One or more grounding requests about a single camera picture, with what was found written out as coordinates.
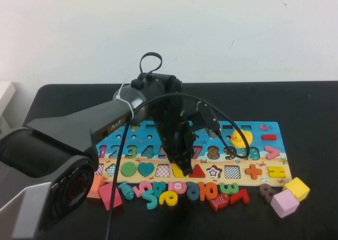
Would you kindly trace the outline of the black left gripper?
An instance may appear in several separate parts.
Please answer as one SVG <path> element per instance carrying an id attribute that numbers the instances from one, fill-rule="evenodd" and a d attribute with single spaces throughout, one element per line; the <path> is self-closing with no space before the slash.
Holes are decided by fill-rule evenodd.
<path id="1" fill-rule="evenodd" d="M 154 122 L 168 160 L 187 176 L 192 173 L 191 157 L 196 135 L 183 109 L 185 97 L 186 95 L 179 92 L 163 95 L 158 100 L 162 108 L 155 115 Z"/>

